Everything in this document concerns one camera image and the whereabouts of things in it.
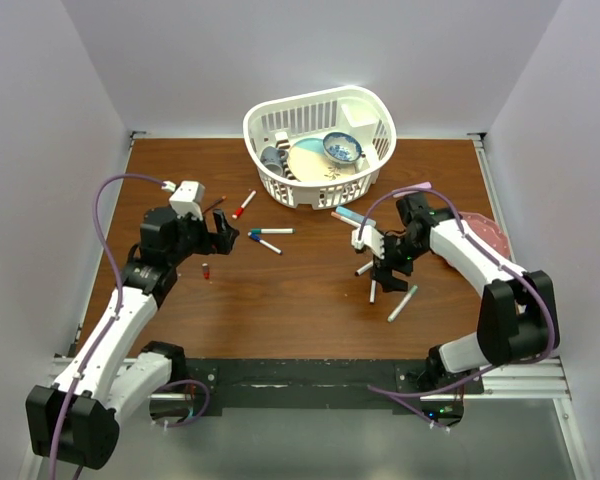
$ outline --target wooden table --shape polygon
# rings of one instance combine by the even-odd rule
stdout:
[[[188,259],[131,355],[150,340],[161,340],[182,345],[188,357],[424,358],[431,346],[476,328],[478,295],[430,254],[415,263],[410,282],[419,286],[417,295],[388,323],[404,294],[378,289],[376,304],[369,304],[368,276],[353,274],[369,257],[351,248],[351,227],[332,218],[330,210],[293,210],[274,201],[240,139],[138,140],[127,170],[176,183],[197,180],[206,186],[206,203],[227,195],[222,208],[228,217],[250,188],[258,190],[243,216],[230,219],[241,231],[231,255]],[[347,207],[364,213],[389,190],[427,180],[461,211],[492,216],[471,141],[398,141],[377,183]],[[441,206],[436,198],[430,201]],[[109,235],[120,264],[138,241],[144,212],[166,203],[167,195],[156,186],[124,182]],[[393,201],[381,205],[373,218],[385,229],[402,227]],[[284,251],[278,256],[247,237],[248,229],[258,227],[294,227],[297,233],[267,238]],[[202,277],[202,262],[211,266],[210,281]],[[103,257],[82,342],[102,315],[113,285]]]

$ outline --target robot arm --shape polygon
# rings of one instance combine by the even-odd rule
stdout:
[[[169,381],[188,378],[184,350],[151,342],[128,370],[120,374],[124,358],[144,326],[153,318],[175,285],[176,268],[192,254],[228,255],[239,232],[224,213],[214,210],[216,232],[209,232],[200,209],[204,187],[182,182],[171,188],[169,206],[144,215],[140,242],[131,247],[122,270],[123,306],[115,321],[118,291],[80,353],[51,387],[35,386],[26,401],[34,453],[49,456],[60,406],[74,379],[77,388],[62,429],[58,460],[98,469],[108,461],[120,425],[156,389]],[[78,367],[98,342],[87,367]]]
[[[553,347],[558,346],[555,299],[548,275],[542,271],[526,272],[472,235],[474,242],[498,260],[498,267],[461,232],[449,209],[432,209],[423,193],[400,198],[396,206],[406,228],[404,233],[382,233],[367,225],[360,239],[359,229],[352,233],[352,245],[357,251],[369,248],[373,252],[371,278],[383,291],[406,291],[407,282],[396,278],[394,272],[409,276],[413,261],[431,251],[456,268],[482,297],[476,332],[430,349],[427,370],[421,378],[422,390],[435,388],[445,376],[522,360],[545,349],[547,326],[538,305],[505,270],[524,277],[540,294],[556,332]],[[462,225],[465,232],[471,232],[464,220]]]

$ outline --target white plate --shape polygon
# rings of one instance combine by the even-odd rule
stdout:
[[[324,153],[321,138],[305,138],[289,150],[289,170],[301,182],[333,182],[355,175],[355,165],[336,165]]]

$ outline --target plastic basket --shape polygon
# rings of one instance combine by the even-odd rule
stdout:
[[[396,146],[396,129],[389,111],[371,91],[339,87],[264,102],[245,115],[244,138],[264,188],[288,207],[309,204],[314,209],[349,203],[369,190]],[[298,140],[345,132],[362,146],[356,174],[323,183],[300,182],[285,168],[284,176],[269,171],[260,161],[268,146],[288,148]]]

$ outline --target white marker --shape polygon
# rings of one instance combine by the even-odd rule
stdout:
[[[404,296],[404,298],[402,299],[400,304],[395,308],[395,310],[393,312],[391,312],[391,315],[389,315],[389,318],[387,318],[388,322],[393,322],[398,317],[398,315],[400,315],[400,312],[402,312],[402,309],[407,306],[407,303],[409,303],[409,300],[411,300],[411,297],[413,297],[413,295],[417,291],[418,291],[417,285],[414,285],[413,287],[411,287],[409,289],[409,291]]]
[[[376,303],[376,281],[371,280],[371,292],[369,293],[369,303]]]
[[[351,225],[352,227],[360,227],[360,224],[358,222],[355,222],[353,220],[351,220],[350,218],[347,217],[343,217],[342,215],[340,215],[339,213],[336,212],[331,212],[331,216],[333,218],[337,218],[338,220],[340,220],[341,222],[344,223],[348,223],[349,225]]]
[[[296,233],[295,228],[252,228],[251,233]]]
[[[271,245],[269,242],[265,242],[264,240],[262,240],[259,236],[257,236],[255,233],[251,233],[249,232],[247,235],[249,235],[249,238],[251,240],[255,240],[256,242],[258,242],[260,245],[264,245],[265,247],[267,247],[269,250],[272,250],[274,252],[276,252],[278,255],[282,255],[282,250],[280,250],[278,247],[274,247],[273,245]]]
[[[358,270],[356,270],[356,277],[359,277],[360,275],[362,275],[364,272],[366,272],[367,270],[369,270],[371,267],[373,267],[373,261],[361,266]]]
[[[247,197],[247,199],[242,202],[242,205],[240,206],[240,208],[238,210],[236,210],[236,213],[234,213],[233,215],[231,215],[233,217],[234,220],[237,220],[238,217],[240,215],[242,215],[242,212],[244,212],[244,209],[247,208],[247,205],[249,205],[249,202],[253,199],[253,197],[255,197],[256,195],[256,191],[253,190],[249,196]]]

